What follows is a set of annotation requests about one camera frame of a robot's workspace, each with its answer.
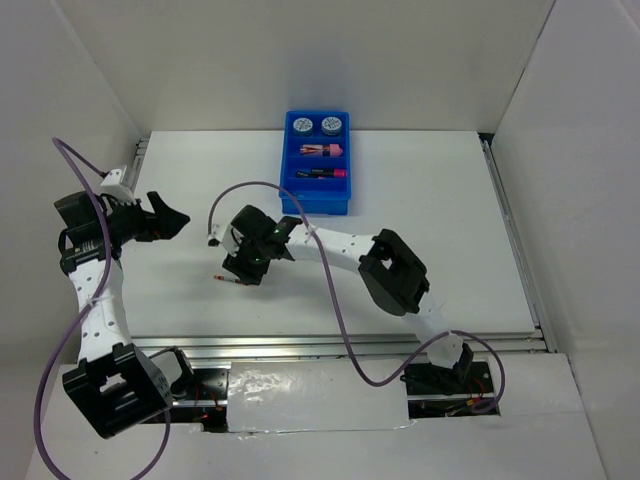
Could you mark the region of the red pen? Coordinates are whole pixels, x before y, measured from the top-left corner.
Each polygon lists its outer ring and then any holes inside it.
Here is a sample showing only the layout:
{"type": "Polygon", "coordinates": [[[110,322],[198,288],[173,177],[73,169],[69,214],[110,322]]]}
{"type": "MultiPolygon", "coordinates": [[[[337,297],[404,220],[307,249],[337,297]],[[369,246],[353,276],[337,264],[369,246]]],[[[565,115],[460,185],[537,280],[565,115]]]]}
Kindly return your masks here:
{"type": "Polygon", "coordinates": [[[214,275],[213,278],[217,281],[223,281],[223,282],[227,282],[227,283],[234,283],[234,284],[239,284],[239,285],[244,285],[244,283],[237,278],[234,277],[230,277],[230,276],[225,276],[225,275],[214,275]]]}

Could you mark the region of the pink highlighter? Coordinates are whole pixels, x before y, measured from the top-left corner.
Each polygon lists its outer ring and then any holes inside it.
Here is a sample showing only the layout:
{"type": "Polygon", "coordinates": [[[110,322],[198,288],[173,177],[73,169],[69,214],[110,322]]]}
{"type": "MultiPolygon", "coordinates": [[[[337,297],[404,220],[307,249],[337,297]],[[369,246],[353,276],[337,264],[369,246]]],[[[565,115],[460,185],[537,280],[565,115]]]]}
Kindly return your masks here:
{"type": "Polygon", "coordinates": [[[348,172],[345,169],[312,169],[310,175],[317,178],[347,178],[348,172]]]}

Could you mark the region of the pink capped bottle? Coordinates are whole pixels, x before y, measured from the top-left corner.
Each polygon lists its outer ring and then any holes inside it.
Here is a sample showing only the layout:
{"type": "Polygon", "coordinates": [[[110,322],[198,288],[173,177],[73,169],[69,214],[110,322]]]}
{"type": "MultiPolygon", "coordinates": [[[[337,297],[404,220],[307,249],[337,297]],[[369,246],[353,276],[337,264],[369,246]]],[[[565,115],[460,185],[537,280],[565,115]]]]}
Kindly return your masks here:
{"type": "Polygon", "coordinates": [[[303,156],[327,156],[340,157],[343,155],[343,148],[337,143],[331,144],[303,144],[299,148],[303,156]]]}

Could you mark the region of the blue cleaning gel jar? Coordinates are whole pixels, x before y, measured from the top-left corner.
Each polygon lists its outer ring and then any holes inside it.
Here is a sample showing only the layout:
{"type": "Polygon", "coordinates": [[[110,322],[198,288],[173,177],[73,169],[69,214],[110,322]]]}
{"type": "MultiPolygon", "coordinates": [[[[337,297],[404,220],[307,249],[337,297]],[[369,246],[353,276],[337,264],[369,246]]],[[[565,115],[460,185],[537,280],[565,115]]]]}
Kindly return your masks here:
{"type": "Polygon", "coordinates": [[[323,135],[340,136],[344,129],[344,123],[339,116],[326,116],[322,119],[320,128],[323,135]]]}
{"type": "Polygon", "coordinates": [[[310,117],[296,117],[291,123],[291,132],[294,136],[310,137],[314,133],[314,121],[310,117]]]}

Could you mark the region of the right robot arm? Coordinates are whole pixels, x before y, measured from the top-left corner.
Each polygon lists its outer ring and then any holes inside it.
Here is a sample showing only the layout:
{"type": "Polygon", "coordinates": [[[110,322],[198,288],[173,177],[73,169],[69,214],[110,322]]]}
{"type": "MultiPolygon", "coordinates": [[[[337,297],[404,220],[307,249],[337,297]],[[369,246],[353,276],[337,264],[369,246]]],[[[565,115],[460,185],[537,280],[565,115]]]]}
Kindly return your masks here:
{"type": "Polygon", "coordinates": [[[425,346],[434,386],[460,391],[471,379],[473,353],[444,319],[427,268],[393,230],[359,235],[319,228],[305,216],[276,221],[247,205],[228,224],[211,221],[208,244],[227,252],[223,268],[245,285],[259,285],[273,261],[312,261],[357,275],[373,303],[403,319],[425,346]]]}

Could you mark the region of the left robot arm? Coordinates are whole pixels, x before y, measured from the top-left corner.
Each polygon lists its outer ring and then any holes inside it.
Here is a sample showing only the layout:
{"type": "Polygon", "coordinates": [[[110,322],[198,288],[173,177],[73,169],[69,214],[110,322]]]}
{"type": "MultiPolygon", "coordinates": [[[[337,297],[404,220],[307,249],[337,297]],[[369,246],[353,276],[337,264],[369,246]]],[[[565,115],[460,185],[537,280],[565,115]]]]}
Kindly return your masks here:
{"type": "Polygon", "coordinates": [[[140,200],[124,202],[110,194],[92,200],[85,191],[54,206],[66,227],[58,240],[60,266],[72,282],[80,309],[81,344],[77,366],[63,387],[104,439],[170,409],[174,399],[196,390],[197,374],[177,347],[151,356],[130,335],[123,301],[121,266],[125,243],[174,238],[190,218],[151,191],[150,210],[140,200]]]}

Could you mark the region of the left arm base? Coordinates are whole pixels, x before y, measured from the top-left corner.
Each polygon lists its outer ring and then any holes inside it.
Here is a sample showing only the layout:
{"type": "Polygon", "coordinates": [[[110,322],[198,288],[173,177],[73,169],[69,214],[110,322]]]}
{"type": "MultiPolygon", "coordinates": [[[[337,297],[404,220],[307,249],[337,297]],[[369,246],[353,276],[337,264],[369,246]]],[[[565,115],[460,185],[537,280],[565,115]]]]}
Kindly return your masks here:
{"type": "Polygon", "coordinates": [[[195,425],[209,433],[228,431],[229,367],[193,367],[177,347],[150,356],[169,381],[171,423],[195,425]]]}

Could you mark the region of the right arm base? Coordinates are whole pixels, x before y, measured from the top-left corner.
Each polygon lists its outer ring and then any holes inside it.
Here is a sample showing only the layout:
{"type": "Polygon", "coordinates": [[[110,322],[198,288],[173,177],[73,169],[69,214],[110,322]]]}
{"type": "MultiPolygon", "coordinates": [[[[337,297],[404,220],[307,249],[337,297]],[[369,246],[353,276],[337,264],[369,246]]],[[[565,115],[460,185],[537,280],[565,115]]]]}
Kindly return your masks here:
{"type": "Polygon", "coordinates": [[[487,361],[474,361],[463,380],[430,363],[409,365],[400,376],[410,419],[475,416],[496,393],[487,361]]]}

